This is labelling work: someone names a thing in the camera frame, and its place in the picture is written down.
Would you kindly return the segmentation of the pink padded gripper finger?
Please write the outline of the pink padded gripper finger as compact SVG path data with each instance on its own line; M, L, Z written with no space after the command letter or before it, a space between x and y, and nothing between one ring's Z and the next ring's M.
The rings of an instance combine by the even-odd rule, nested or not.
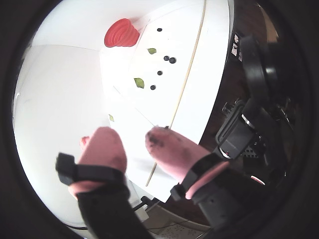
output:
M118 133L100 127L82 143L79 162L59 153L56 171L77 199L88 231L98 239L152 238L129 202L127 157Z
M160 168L177 184L170 191L175 201L192 200L211 227L236 222L267 200L268 189L231 167L219 151L209 152L181 134L154 127L146 147Z

